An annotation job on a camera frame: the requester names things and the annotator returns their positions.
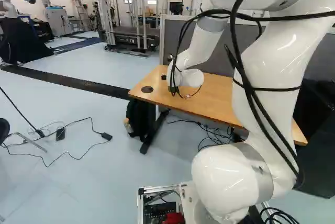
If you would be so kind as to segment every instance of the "floor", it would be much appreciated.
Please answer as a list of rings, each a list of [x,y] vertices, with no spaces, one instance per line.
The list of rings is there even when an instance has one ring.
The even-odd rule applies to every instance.
[[[93,32],[81,37],[95,37]],[[61,38],[47,45],[57,47],[82,39]],[[99,43],[25,64],[25,67],[132,88],[159,64],[158,54],[148,58],[105,52]],[[51,122],[56,130],[69,122],[92,117],[97,131],[113,135],[111,142],[95,146],[81,160],[68,155],[45,168],[39,158],[8,155],[0,148],[0,223],[136,223],[137,189],[141,186],[176,184],[191,180],[191,162],[198,143],[206,137],[197,125],[167,121],[147,155],[139,153],[140,141],[128,136],[124,126],[127,101],[0,71],[0,86],[38,128]],[[28,134],[28,125],[0,95],[1,117],[11,124],[11,132]],[[13,153],[41,155],[47,164],[64,151],[82,156],[103,142],[91,131],[89,121],[67,128],[66,139],[53,137],[38,141],[45,154],[30,144],[10,147]],[[16,137],[6,144],[21,143]],[[300,192],[270,201],[295,216],[301,224],[334,220],[335,198],[319,199]]]

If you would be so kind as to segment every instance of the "gray machine cabinet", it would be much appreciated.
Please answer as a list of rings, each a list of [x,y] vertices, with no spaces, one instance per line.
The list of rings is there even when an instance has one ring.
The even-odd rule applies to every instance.
[[[71,24],[65,9],[47,9],[46,16],[55,37],[72,33]]]

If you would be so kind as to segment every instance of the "window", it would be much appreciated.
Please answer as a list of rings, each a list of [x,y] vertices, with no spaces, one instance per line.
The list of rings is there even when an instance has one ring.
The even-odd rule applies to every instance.
[[[157,0],[148,0],[148,4],[157,4]]]

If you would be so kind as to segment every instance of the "black floor tape strip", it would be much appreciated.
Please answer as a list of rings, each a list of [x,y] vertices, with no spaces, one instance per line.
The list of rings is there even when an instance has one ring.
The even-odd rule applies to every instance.
[[[2,68],[3,71],[13,74],[30,77],[53,84],[59,84],[66,87],[81,89],[83,91],[98,93],[110,97],[130,100],[128,97],[129,89],[111,86],[107,84],[95,83],[82,79],[75,79],[73,77],[52,74],[44,71],[37,71],[22,66],[9,65]]]
[[[75,43],[71,43],[68,45],[63,45],[63,46],[59,46],[56,48],[53,48],[56,54],[62,54],[62,53],[66,53],[72,50],[76,50],[76,49],[80,49],[86,46],[90,46],[96,43],[100,43],[101,40],[99,37],[92,37],[92,38],[88,38],[87,40],[81,41],[81,42],[75,42]]]
[[[69,35],[69,36],[65,36],[65,37],[76,38],[76,39],[84,39],[84,40],[88,40],[88,39],[91,39],[91,38],[98,38],[98,37],[81,37],[81,36],[73,36],[73,35]]]

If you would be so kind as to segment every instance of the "ladder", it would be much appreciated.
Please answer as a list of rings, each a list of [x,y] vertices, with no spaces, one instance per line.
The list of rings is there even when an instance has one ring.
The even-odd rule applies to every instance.
[[[92,23],[90,18],[88,17],[87,13],[87,6],[85,6],[82,0],[72,0],[74,6],[77,9],[79,15],[79,23],[78,26],[83,31],[91,31],[92,30]]]

